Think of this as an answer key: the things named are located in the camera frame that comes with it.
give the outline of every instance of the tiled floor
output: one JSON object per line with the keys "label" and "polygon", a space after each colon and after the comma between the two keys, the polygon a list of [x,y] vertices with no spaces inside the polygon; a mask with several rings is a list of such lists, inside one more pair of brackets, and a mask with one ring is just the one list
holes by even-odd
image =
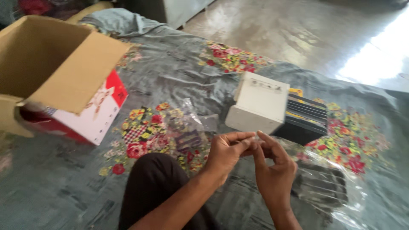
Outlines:
{"label": "tiled floor", "polygon": [[328,77],[409,92],[409,7],[387,0],[216,0],[184,31]]}

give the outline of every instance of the plastic wrap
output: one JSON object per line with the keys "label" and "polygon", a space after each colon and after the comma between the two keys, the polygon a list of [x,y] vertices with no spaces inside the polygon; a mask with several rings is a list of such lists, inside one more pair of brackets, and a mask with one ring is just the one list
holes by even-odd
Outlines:
{"label": "plastic wrap", "polygon": [[210,150],[206,131],[214,129],[213,117],[199,117],[190,99],[184,99],[180,108],[167,111],[166,135],[171,143],[170,155],[177,159],[188,176],[197,173],[204,165]]}
{"label": "plastic wrap", "polygon": [[311,151],[297,161],[292,194],[346,225],[367,229],[361,221],[366,187],[362,177]]}

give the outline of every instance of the wrinkled fabric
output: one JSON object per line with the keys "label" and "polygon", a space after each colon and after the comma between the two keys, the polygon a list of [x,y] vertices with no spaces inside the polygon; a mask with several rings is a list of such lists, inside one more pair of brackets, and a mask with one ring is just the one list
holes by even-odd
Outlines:
{"label": "wrinkled fabric", "polygon": [[[120,124],[132,109],[167,102],[180,107],[190,98],[198,115],[219,115],[219,133],[232,131],[224,125],[240,75],[231,63],[218,62],[225,53],[208,54],[207,41],[124,9],[92,13],[81,23],[101,33],[134,44],[118,64],[118,73],[129,92],[112,124]],[[250,53],[246,58],[254,58]],[[365,209],[359,217],[368,229],[408,229],[409,207],[409,95],[354,84],[293,64],[268,60],[245,65],[245,71],[269,77],[303,90],[309,99],[320,98],[342,109],[371,114],[390,142],[383,158],[362,174],[367,185]],[[108,132],[99,147],[79,145],[57,136],[16,137],[12,169],[0,181],[1,229],[115,229],[127,175],[101,177],[102,154],[109,143],[121,138]],[[242,158],[226,183],[208,200],[215,218],[226,229],[273,229],[269,212],[257,190],[254,162]],[[352,229],[328,215],[317,213],[304,201],[292,198],[293,211],[304,229]]]}

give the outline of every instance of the floral bedsheet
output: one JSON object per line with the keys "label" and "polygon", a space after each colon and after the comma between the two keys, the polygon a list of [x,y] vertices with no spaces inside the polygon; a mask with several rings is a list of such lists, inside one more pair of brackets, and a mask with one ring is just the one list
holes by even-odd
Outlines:
{"label": "floral bedsheet", "polygon": [[[133,163],[149,152],[173,155],[189,173],[204,165],[212,134],[200,148],[175,154],[168,122],[190,98],[198,116],[224,125],[239,74],[254,72],[303,91],[328,106],[328,135],[305,147],[282,141],[294,159],[311,150],[360,175],[367,185],[359,219],[367,229],[408,229],[409,96],[338,81],[293,64],[169,28],[124,9],[107,9],[81,23],[127,42],[117,64],[129,97],[99,147],[52,135],[7,137],[0,155],[1,229],[114,229]],[[186,130],[187,139],[192,130]],[[227,229],[273,229],[257,190],[251,157],[241,159],[207,202]],[[304,229],[352,229],[292,198]]]}

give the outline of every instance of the open cardboard box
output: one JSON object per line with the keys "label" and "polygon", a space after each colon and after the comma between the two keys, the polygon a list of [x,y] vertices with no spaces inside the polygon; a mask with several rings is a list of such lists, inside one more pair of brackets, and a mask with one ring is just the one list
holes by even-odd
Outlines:
{"label": "open cardboard box", "polygon": [[36,117],[47,115],[99,144],[128,95],[113,70],[127,49],[125,43],[88,28],[42,16],[25,16],[3,29],[0,130],[32,137],[22,125],[24,107],[24,118],[37,128]]}

